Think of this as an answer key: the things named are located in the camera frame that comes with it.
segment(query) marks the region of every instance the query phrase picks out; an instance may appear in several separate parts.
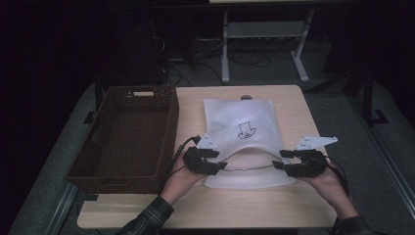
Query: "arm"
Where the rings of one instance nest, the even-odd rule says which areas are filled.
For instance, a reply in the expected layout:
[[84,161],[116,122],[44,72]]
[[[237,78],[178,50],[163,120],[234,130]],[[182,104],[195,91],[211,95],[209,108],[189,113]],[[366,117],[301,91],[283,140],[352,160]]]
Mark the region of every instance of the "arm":
[[159,234],[164,223],[174,212],[173,205],[184,196],[192,186],[207,175],[196,174],[184,167],[183,154],[177,160],[172,174],[162,192],[136,218],[125,224],[117,235]]
[[336,227],[341,234],[375,234],[359,215],[337,175],[328,167],[314,178],[299,178],[299,180],[310,184],[334,208],[339,217]]

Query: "wooden table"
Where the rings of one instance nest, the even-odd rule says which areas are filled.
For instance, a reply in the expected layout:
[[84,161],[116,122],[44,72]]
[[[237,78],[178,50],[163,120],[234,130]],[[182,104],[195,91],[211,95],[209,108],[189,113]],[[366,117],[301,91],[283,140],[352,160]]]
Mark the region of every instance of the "wooden table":
[[[187,138],[206,132],[204,99],[251,95],[273,100],[285,149],[295,149],[303,135],[319,136],[300,89],[294,85],[177,88],[180,104],[176,149]],[[122,227],[156,195],[99,195],[85,201],[78,218],[82,228]],[[306,183],[255,190],[211,189],[199,182],[174,205],[164,228],[331,227],[334,210]]]

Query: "floor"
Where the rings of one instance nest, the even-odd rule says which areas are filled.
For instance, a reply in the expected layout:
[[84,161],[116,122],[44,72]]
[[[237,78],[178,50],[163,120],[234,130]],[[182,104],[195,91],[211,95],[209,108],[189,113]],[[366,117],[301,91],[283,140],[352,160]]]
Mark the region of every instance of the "floor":
[[[301,56],[309,75],[308,83],[300,82],[290,51],[295,48],[296,41],[236,41],[231,49],[229,66],[231,82],[222,84],[220,81],[220,56],[217,48],[220,42],[215,40],[202,43],[197,51],[196,69],[185,63],[171,62],[167,68],[169,77],[167,85],[176,86],[220,86],[220,85],[278,85],[295,84],[302,90],[315,87],[332,77],[333,74],[323,73],[325,59],[330,49],[330,41],[307,42]],[[337,144],[327,147],[329,156],[335,158],[345,169],[351,195],[359,211],[376,231],[386,234],[413,234],[415,232],[414,214],[407,207],[410,202],[405,200],[405,192],[397,185],[396,175],[390,171],[392,159],[396,168],[405,179],[410,190],[415,188],[415,172],[411,166],[415,164],[415,130],[395,107],[388,90],[375,83],[373,94],[374,110],[381,110],[389,123],[376,124],[369,127],[361,118],[362,95],[347,97],[342,89],[347,80],[342,80],[320,93],[306,93],[305,100],[313,115],[321,136],[336,136]],[[83,94],[73,113],[86,114],[94,110],[94,90],[91,85]],[[73,123],[67,127],[52,151],[43,172],[39,175],[32,189],[32,201],[26,202],[23,212],[15,222],[12,234],[43,233],[48,228],[58,199],[63,194],[63,180],[51,180],[47,175],[62,175],[62,169],[68,168],[69,157],[74,155],[81,144],[88,128],[79,126],[70,128],[80,121],[81,117],[72,117]],[[65,149],[64,142],[73,141],[73,147]],[[66,155],[63,161],[59,155]],[[77,215],[82,207],[82,197],[75,200],[69,209],[60,234],[114,234],[116,229],[85,230],[76,225]],[[164,231],[162,234],[173,234],[177,231]],[[293,234],[292,231],[281,230],[220,230],[208,231],[211,234]],[[301,229],[298,234],[328,234],[325,229]]]

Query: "white plastic bag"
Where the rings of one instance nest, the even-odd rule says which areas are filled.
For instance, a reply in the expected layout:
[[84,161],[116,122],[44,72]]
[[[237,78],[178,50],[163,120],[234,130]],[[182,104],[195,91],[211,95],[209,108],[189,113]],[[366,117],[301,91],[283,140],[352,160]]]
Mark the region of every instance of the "white plastic bag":
[[209,161],[228,163],[207,178],[207,187],[252,189],[295,182],[272,165],[281,161],[282,149],[272,101],[206,99],[205,114],[207,132],[220,153]]

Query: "white tag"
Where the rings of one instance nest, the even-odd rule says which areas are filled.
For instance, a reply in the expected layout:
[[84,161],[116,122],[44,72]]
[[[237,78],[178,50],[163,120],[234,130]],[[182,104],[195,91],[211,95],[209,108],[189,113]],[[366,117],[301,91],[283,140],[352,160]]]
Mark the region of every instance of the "white tag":
[[215,149],[217,148],[217,144],[211,140],[210,135],[207,133],[204,134],[204,137],[199,141],[198,145],[196,145],[198,149]]
[[304,135],[302,136],[302,139],[298,143],[296,149],[297,150],[312,150],[312,149],[317,149],[325,145],[335,143],[337,141],[338,139],[336,137],[315,137],[315,136]]

